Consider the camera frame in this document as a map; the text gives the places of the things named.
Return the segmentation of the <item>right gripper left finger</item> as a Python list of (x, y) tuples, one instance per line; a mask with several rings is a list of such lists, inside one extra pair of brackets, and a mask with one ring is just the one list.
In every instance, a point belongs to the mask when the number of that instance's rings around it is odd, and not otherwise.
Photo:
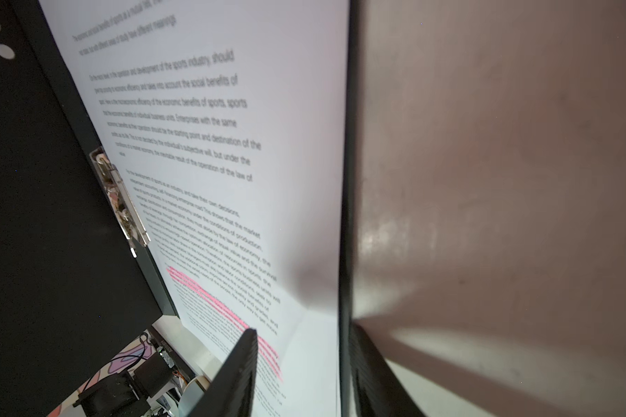
[(188, 416), (251, 417), (257, 380), (257, 330), (243, 332), (210, 387)]

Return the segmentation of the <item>printed paper sheet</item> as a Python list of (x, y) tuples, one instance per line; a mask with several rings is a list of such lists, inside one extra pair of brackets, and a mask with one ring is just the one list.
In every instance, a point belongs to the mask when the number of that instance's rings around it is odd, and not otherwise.
[(184, 325), (256, 416), (338, 416), (346, 1), (43, 1)]

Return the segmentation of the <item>blue folder black inside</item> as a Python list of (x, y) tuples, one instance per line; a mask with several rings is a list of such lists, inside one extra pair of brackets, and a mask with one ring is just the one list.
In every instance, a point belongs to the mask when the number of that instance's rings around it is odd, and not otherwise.
[(42, 2), (0, 1), (0, 416), (48, 415), (128, 368), (123, 346), (166, 316), (191, 333)]

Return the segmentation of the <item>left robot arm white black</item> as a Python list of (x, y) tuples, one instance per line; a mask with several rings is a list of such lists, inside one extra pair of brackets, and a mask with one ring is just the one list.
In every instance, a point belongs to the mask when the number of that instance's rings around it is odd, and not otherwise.
[(85, 416), (146, 416), (149, 400), (171, 382), (174, 368), (159, 354), (154, 354), (134, 370), (109, 375), (85, 389), (73, 404)]

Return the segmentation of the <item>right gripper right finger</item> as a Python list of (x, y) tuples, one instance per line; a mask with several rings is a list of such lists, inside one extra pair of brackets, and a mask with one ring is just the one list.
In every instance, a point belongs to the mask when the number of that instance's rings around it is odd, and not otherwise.
[(350, 328), (350, 359), (358, 416), (426, 417), (368, 334), (356, 324)]

